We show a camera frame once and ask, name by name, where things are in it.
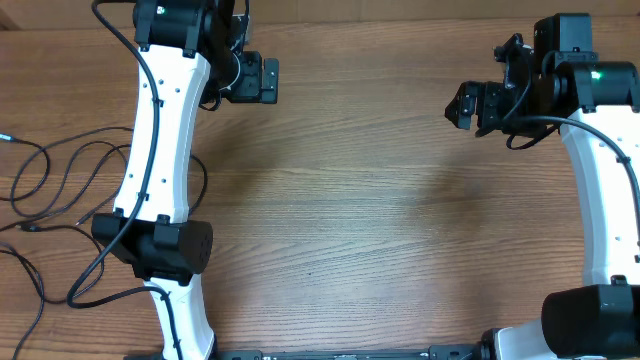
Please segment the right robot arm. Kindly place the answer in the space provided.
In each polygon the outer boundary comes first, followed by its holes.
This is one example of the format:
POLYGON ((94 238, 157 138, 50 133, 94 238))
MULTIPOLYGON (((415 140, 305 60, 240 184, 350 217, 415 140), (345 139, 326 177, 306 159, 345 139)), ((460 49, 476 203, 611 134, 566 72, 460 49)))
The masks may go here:
POLYGON ((494 131, 531 148, 559 134, 584 231, 583 283, 548 295, 540 317, 486 331, 457 359, 630 359, 639 354, 639 73, 603 61, 586 13, 539 20, 534 42, 494 51, 502 82, 463 82, 445 109, 457 128, 494 131))

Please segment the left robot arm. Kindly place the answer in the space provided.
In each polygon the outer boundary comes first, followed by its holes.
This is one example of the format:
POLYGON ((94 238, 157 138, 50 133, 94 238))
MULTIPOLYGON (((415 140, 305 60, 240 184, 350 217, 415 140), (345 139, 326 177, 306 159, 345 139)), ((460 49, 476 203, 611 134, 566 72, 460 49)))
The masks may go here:
POLYGON ((164 359, 211 359, 216 336, 201 276, 213 230, 190 216, 188 170, 196 115, 222 101, 273 104, 279 63, 245 49, 250 17, 226 0, 138 0, 127 47, 139 65, 126 173, 93 237, 128 264, 154 301, 164 359))

